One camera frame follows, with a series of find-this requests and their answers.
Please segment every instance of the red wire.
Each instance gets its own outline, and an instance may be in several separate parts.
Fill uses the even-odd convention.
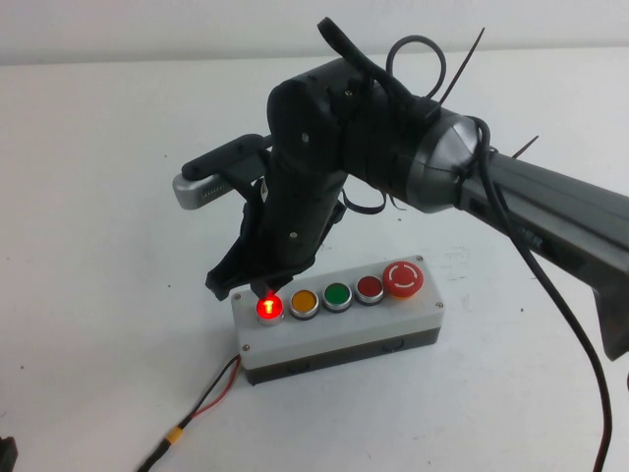
[[[229,383],[227,384],[227,386],[225,387],[225,389],[222,391],[222,393],[220,395],[218,395],[218,397],[212,401],[211,403],[207,404],[206,406],[204,406],[203,408],[197,410],[195,412],[195,414],[193,414],[193,418],[197,418],[201,413],[209,410],[212,406],[214,406],[216,403],[218,403],[220,400],[222,400],[225,395],[227,394],[227,392],[229,391],[229,389],[232,387],[232,385],[234,384],[234,381],[236,380],[236,377],[238,375],[238,370],[240,369],[240,357],[238,358],[238,360],[236,361],[236,366],[234,367],[234,370],[232,371],[230,377],[229,377]]]

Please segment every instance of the wire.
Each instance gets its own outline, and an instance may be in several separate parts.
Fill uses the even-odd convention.
[[[474,51],[476,51],[476,46],[478,46],[479,42],[481,42],[481,38],[483,37],[483,33],[484,32],[485,32],[485,28],[481,29],[481,32],[479,33],[479,35],[476,38],[476,41],[474,41],[474,44],[472,44],[472,49],[470,49],[470,51],[468,52],[468,55],[465,56],[465,59],[463,60],[463,62],[459,66],[459,70],[456,71],[456,74],[454,75],[454,78],[452,79],[452,82],[450,82],[450,85],[445,90],[445,93],[443,94],[443,97],[439,101],[440,105],[443,104],[445,99],[452,92],[452,89],[454,89],[454,86],[456,85],[457,81],[459,80],[459,77],[461,77],[461,74],[463,74],[463,71],[465,70],[465,67],[468,65],[468,62],[470,62],[470,59],[472,59],[472,54],[474,54]]]
[[[197,411],[199,410],[200,406],[203,405],[203,402],[205,401],[205,399],[207,398],[207,396],[214,390],[214,388],[216,387],[216,384],[218,384],[220,382],[220,380],[222,379],[222,377],[225,375],[225,373],[227,372],[227,369],[229,369],[229,366],[231,366],[233,363],[238,362],[238,364],[240,365],[240,356],[234,356],[232,357],[229,362],[225,365],[225,367],[223,367],[223,370],[220,371],[220,374],[218,374],[218,377],[214,380],[214,382],[212,382],[212,384],[207,388],[207,390],[205,391],[205,393],[203,394],[203,396],[200,398],[200,400],[197,402],[197,404],[195,405],[195,407],[191,410],[191,412],[188,414],[189,417],[194,416],[195,413],[197,413]]]
[[[334,22],[324,18],[316,27],[332,49],[357,70],[376,80],[389,97],[395,98],[404,107],[413,105],[413,94],[393,75],[375,65]]]
[[[526,246],[526,244],[520,239],[518,233],[514,230],[513,224],[511,222],[509,216],[509,208],[507,206],[506,201],[504,200],[504,196],[500,191],[500,188],[491,180],[491,176],[489,174],[489,140],[490,140],[490,132],[489,126],[485,123],[485,121],[480,118],[470,117],[472,118],[479,129],[481,130],[481,142],[479,147],[477,147],[477,155],[479,160],[479,168],[481,173],[481,180],[483,181],[483,187],[485,188],[487,200],[495,213],[495,216],[498,218],[499,224],[502,226],[507,236],[511,239],[511,242],[516,247],[522,258],[524,259],[527,266],[533,273],[533,275],[538,279],[540,284],[546,293],[550,296],[554,304],[557,306],[561,315],[565,321],[568,322],[572,331],[576,335],[577,339],[581,343],[583,350],[586,352],[590,363],[592,364],[592,368],[594,370],[595,376],[597,378],[597,383],[599,385],[600,392],[600,404],[602,407],[602,418],[603,418],[603,427],[602,427],[602,436],[600,438],[600,447],[599,453],[597,454],[597,459],[594,466],[595,472],[601,472],[605,458],[607,456],[607,451],[609,450],[609,443],[611,442],[611,432],[612,432],[612,418],[611,418],[611,402],[609,400],[609,390],[607,388],[607,381],[605,379],[604,370],[602,369],[602,365],[600,363],[599,356],[597,355],[597,351],[595,350],[592,342],[583,331],[583,328],[579,324],[579,321],[570,310],[570,307],[565,302],[559,291],[556,289],[552,281],[548,278],[546,273],[543,271],[542,267],[535,259],[531,250]]]
[[[229,369],[229,367],[234,363],[236,363],[236,366],[234,367],[234,370],[232,371],[232,374],[229,379],[229,383],[227,384],[225,389],[222,391],[222,393],[214,401],[209,403],[207,406],[200,408],[203,405],[203,402],[205,401],[205,399],[209,396],[209,394],[214,390],[214,388],[216,387],[218,382],[221,380],[221,378],[225,375],[225,373],[227,372],[227,369]],[[212,406],[218,403],[227,394],[229,389],[234,384],[234,380],[236,379],[238,375],[239,367],[240,367],[240,356],[234,356],[227,363],[227,365],[223,367],[223,370],[220,372],[220,374],[218,374],[218,377],[214,380],[214,382],[212,382],[209,388],[205,391],[205,393],[200,398],[199,402],[197,402],[195,407],[191,410],[191,412],[188,413],[188,415],[183,420],[181,420],[179,425],[177,425],[175,428],[170,430],[170,432],[166,435],[166,437],[163,440],[161,440],[159,445],[155,448],[153,453],[149,457],[146,458],[144,463],[138,468],[138,472],[148,472],[150,468],[153,465],[155,465],[155,463],[157,463],[157,461],[161,459],[162,456],[168,451],[170,446],[174,444],[181,437],[184,431],[184,428],[186,428],[190,424],[193,418],[196,418],[197,416],[199,416],[200,413],[210,409]]]
[[[430,49],[432,49],[434,53],[436,54],[436,57],[439,58],[439,65],[440,65],[439,78],[436,80],[436,84],[434,85],[432,90],[426,94],[426,98],[432,98],[439,91],[439,89],[441,89],[441,86],[443,85],[443,81],[445,80],[445,68],[446,68],[445,55],[443,54],[443,51],[441,50],[441,48],[432,39],[429,39],[425,36],[419,36],[417,34],[412,34],[410,36],[403,37],[402,39],[397,41],[395,44],[393,44],[393,46],[389,50],[389,53],[386,55],[386,66],[384,69],[391,76],[393,76],[393,59],[395,59],[395,56],[397,55],[398,51],[403,46],[406,46],[407,44],[410,44],[412,42],[425,44]]]
[[[204,413],[207,410],[209,410],[212,406],[214,406],[216,403],[222,400],[225,397],[225,395],[227,395],[227,392],[231,389],[232,385],[234,384],[234,381],[236,380],[236,377],[238,377],[239,368],[240,368],[240,356],[238,357],[238,361],[236,361],[236,367],[234,367],[234,369],[232,370],[232,374],[229,377],[229,383],[227,384],[227,386],[225,386],[225,389],[222,391],[222,393],[218,395],[218,397],[214,401],[204,406],[202,409],[197,410],[193,414],[193,418],[197,418],[201,413]]]

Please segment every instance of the black arm segment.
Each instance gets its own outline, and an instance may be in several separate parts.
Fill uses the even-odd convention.
[[[529,247],[594,290],[607,357],[628,352],[629,198],[498,153],[489,170]],[[478,172],[459,208],[501,230]]]

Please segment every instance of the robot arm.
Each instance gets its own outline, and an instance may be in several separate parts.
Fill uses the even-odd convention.
[[[348,174],[421,211],[457,207],[502,231],[480,178],[476,122],[411,95],[330,20],[319,30],[342,58],[272,91],[270,137],[235,140],[173,182],[186,209],[231,189],[247,201],[240,237],[207,276],[220,300],[247,283],[263,297],[310,267],[343,216]],[[521,239],[593,288],[607,356],[629,351],[629,198],[497,152],[489,171]]]

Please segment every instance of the white wall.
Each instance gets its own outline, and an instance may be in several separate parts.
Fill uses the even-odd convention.
[[[324,16],[367,52],[629,45],[627,0],[1,0],[0,64],[322,55]]]

